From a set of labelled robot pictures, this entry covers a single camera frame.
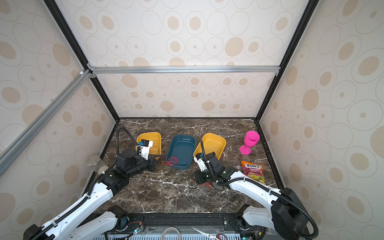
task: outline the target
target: orange candy packaging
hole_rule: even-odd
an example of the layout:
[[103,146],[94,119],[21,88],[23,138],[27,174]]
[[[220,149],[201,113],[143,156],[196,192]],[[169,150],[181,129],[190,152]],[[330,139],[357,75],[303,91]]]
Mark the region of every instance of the orange candy packaging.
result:
[[265,184],[264,174],[263,174],[263,165],[254,164],[250,162],[241,161],[243,166],[243,173],[247,177],[252,178],[260,183]]

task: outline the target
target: red wire bundle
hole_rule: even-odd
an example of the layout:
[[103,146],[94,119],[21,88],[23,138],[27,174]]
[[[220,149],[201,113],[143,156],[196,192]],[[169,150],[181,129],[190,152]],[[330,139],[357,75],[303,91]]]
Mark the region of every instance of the red wire bundle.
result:
[[164,164],[164,165],[170,165],[170,166],[173,166],[177,163],[177,158],[175,157],[170,157],[166,163],[163,162],[163,160],[161,160],[161,162]]

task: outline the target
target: scissors blade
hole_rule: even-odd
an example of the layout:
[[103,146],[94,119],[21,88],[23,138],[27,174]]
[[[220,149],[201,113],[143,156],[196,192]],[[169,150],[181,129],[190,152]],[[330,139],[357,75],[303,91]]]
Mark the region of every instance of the scissors blade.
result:
[[215,236],[213,236],[213,235],[210,235],[209,233],[203,232],[202,230],[200,230],[200,229],[197,229],[197,228],[195,228],[195,227],[192,227],[192,228],[193,228],[194,230],[198,231],[199,233],[201,233],[202,235],[206,236],[206,237],[209,237],[209,238],[213,238],[213,239],[216,239],[216,237],[215,237]]

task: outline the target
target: scissors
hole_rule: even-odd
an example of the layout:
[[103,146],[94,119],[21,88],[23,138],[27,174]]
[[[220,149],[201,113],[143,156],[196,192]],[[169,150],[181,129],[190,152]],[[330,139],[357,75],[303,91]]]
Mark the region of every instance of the scissors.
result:
[[195,227],[192,227],[194,230],[198,231],[199,233],[201,233],[202,235],[206,236],[206,237],[209,237],[210,239],[215,239],[215,240],[228,240],[228,238],[224,235],[224,234],[217,234],[216,236],[214,235],[211,235],[209,233],[206,233],[206,232],[203,232],[202,230],[200,229],[197,229]]

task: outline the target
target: red scissors handle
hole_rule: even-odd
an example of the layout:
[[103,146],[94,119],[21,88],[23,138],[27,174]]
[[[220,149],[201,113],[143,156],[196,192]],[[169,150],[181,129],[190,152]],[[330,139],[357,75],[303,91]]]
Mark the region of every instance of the red scissors handle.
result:
[[224,234],[221,234],[221,233],[217,234],[217,235],[216,235],[216,238],[217,238],[218,240],[228,240],[228,238],[227,238]]

